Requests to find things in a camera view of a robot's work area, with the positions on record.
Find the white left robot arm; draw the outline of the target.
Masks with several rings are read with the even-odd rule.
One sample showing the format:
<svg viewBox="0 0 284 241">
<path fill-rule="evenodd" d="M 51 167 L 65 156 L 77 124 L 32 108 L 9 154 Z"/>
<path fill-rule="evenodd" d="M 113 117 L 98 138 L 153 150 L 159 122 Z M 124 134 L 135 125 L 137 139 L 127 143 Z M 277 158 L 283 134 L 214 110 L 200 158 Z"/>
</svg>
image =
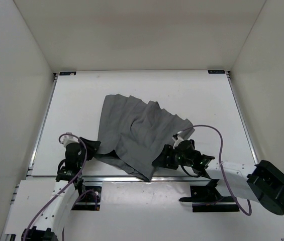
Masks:
<svg viewBox="0 0 284 241">
<path fill-rule="evenodd" d="M 65 157 L 58 164 L 51 197 L 24 229 L 21 240 L 64 240 L 67 220 L 78 203 L 92 199 L 93 210 L 99 210 L 101 191 L 96 187 L 87 188 L 82 172 L 101 142 L 72 133 L 62 134 L 58 141 L 65 148 Z"/>
</svg>

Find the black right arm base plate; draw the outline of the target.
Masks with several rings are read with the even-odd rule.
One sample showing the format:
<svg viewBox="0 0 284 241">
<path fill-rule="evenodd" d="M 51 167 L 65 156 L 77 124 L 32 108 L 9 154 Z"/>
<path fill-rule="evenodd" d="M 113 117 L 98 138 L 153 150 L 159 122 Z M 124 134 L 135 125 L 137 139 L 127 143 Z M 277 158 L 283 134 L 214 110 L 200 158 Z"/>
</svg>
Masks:
<svg viewBox="0 0 284 241">
<path fill-rule="evenodd" d="M 239 207 L 231 196 L 223 196 L 217 190 L 217 180 L 206 185 L 190 186 L 190 197 L 182 197 L 179 202 L 191 203 L 193 212 L 239 212 Z"/>
</svg>

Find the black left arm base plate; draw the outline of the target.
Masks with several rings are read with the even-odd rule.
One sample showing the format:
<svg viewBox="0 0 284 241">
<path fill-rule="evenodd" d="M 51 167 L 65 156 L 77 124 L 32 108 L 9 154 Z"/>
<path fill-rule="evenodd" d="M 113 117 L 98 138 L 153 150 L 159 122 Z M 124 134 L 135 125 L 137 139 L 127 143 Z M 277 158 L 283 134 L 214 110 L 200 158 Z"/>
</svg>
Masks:
<svg viewBox="0 0 284 241">
<path fill-rule="evenodd" d="M 83 182 L 82 195 L 73 205 L 74 211 L 100 211 L 102 182 Z"/>
</svg>

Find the grey pleated skirt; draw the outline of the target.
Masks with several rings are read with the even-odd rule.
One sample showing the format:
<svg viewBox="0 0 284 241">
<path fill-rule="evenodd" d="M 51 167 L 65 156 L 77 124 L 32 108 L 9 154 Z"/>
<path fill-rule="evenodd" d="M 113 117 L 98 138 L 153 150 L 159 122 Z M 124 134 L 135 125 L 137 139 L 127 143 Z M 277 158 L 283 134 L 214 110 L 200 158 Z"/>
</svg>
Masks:
<svg viewBox="0 0 284 241">
<path fill-rule="evenodd" d="M 182 119 L 159 103 L 120 94 L 104 99 L 99 124 L 101 145 L 95 158 L 115 166 L 143 181 L 150 181 L 155 171 L 152 162 L 164 145 L 173 145 L 172 136 L 183 131 L 188 139 L 194 129 L 188 119 Z"/>
</svg>

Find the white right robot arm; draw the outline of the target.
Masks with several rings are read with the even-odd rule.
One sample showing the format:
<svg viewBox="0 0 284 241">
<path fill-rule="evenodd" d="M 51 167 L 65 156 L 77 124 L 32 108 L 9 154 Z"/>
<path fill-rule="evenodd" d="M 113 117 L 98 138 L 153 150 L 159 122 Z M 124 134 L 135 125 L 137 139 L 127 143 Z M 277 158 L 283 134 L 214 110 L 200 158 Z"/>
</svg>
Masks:
<svg viewBox="0 0 284 241">
<path fill-rule="evenodd" d="M 190 167 L 193 177 L 209 180 L 205 186 L 192 186 L 191 196 L 180 198 L 181 202 L 212 205 L 241 198 L 260 203 L 273 214 L 284 215 L 284 173 L 269 161 L 252 166 L 223 163 L 197 151 L 194 140 L 179 139 L 172 146 L 165 145 L 152 166 L 173 170 Z"/>
</svg>

